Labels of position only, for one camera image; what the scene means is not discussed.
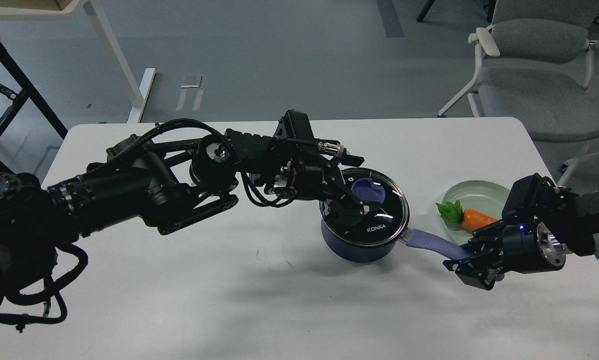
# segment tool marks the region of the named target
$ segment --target green leaves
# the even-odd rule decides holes
[[[460,224],[464,220],[464,210],[459,200],[452,203],[446,201],[444,203],[436,202],[437,210],[439,210],[439,216],[442,219],[451,224]]]

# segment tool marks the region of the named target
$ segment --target white table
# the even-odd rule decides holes
[[[276,128],[210,125],[263,135]],[[513,118],[312,125],[316,137],[341,141],[364,166],[394,178],[411,208],[409,225],[442,237],[435,202],[455,183],[510,187],[549,173]],[[45,186],[151,127],[74,127]],[[203,134],[178,130],[158,141]],[[187,180],[187,166],[176,174]],[[235,193],[233,209],[166,237],[132,219],[80,240],[90,264],[62,292],[68,319],[23,334],[0,325],[0,359],[599,359],[593,257],[569,255],[562,271],[507,273],[483,291],[446,271],[441,255],[400,244],[375,263],[353,264],[323,241],[316,202],[261,209],[241,187]]]

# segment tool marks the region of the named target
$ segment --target gray chair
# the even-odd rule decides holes
[[[588,27],[599,12],[599,0],[498,0],[493,22],[468,37],[475,44],[475,73],[437,116],[467,96],[473,116],[515,117],[533,141],[582,142],[583,150],[562,166],[563,185],[583,161],[599,158],[588,153],[599,137],[599,112],[586,94],[594,73],[594,49]],[[524,61],[502,66],[501,58],[565,64],[585,53],[586,73],[579,84],[573,77],[537,69]]]

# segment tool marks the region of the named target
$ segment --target blue pot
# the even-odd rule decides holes
[[[409,225],[409,204],[404,193],[391,178],[375,170],[347,168],[341,174],[355,196],[380,203],[381,211],[368,214],[352,227],[334,213],[332,205],[337,200],[320,202],[324,240],[334,253],[350,262],[382,259]]]

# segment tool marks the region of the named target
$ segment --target black metal frame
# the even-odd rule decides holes
[[[421,8],[419,15],[417,16],[417,22],[421,23],[424,20],[426,14],[428,14],[428,10],[431,9],[435,0],[426,0],[426,3]],[[496,9],[496,0],[488,0],[488,15],[486,16],[486,21],[491,23],[493,21],[493,12]]]
[[[13,103],[9,105],[9,107],[4,111],[2,116],[0,117],[0,137],[4,134],[5,130],[18,112],[22,109],[27,100],[31,100],[37,109],[41,112],[42,115],[48,120],[50,125],[55,129],[57,134],[64,139],[66,134],[69,132],[57,117],[55,112],[48,105],[46,100],[42,97],[39,91],[35,88],[35,85],[28,79],[22,69],[18,66],[16,61],[9,55],[9,52],[4,47],[4,45],[0,42],[0,63],[4,66],[4,68],[8,71],[8,73],[13,77],[13,79],[17,82],[17,84],[21,87],[21,91],[15,92],[12,89],[0,84],[0,94],[9,98]],[[0,172],[3,173],[13,173],[8,166],[0,160]]]

